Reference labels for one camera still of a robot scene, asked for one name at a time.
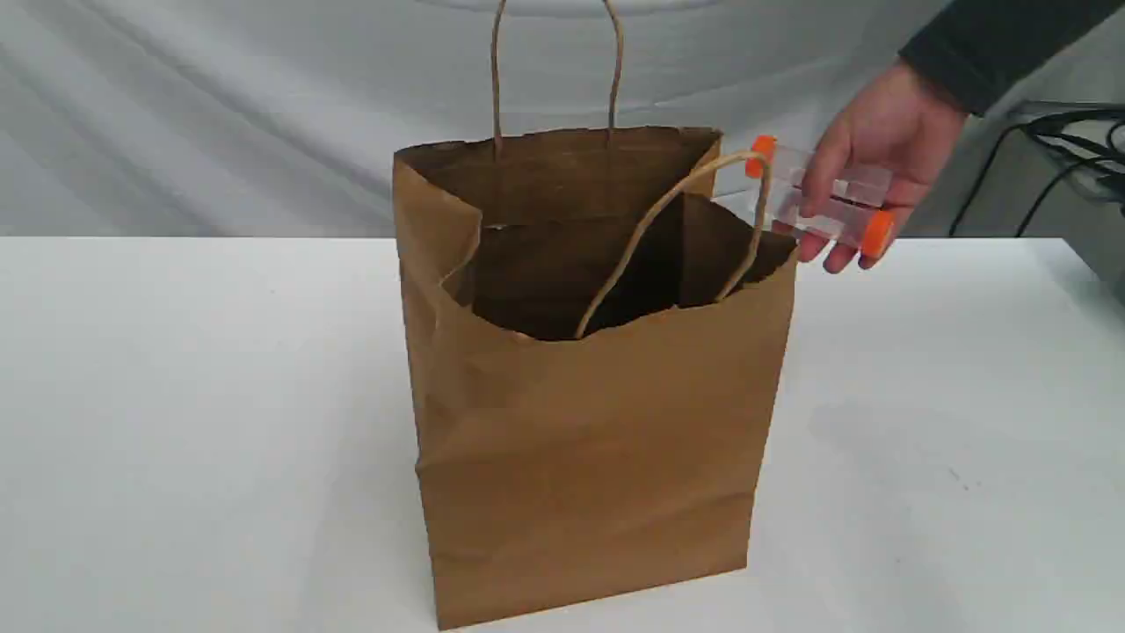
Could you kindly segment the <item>person's bare hand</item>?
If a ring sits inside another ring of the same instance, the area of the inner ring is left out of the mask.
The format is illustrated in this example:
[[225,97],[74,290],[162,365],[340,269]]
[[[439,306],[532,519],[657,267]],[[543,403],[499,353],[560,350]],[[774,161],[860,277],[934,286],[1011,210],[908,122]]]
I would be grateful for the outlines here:
[[893,62],[824,132],[806,170],[801,215],[820,211],[847,165],[883,168],[891,173],[884,207],[896,212],[896,239],[932,192],[968,118],[904,61]]

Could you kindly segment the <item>dark grey sleeved forearm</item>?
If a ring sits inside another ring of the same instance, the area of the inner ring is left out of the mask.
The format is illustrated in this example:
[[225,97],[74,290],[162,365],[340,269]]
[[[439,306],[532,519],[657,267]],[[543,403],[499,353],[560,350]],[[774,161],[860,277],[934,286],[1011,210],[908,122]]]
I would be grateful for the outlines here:
[[979,116],[1120,9],[1120,1],[952,1],[897,56]]

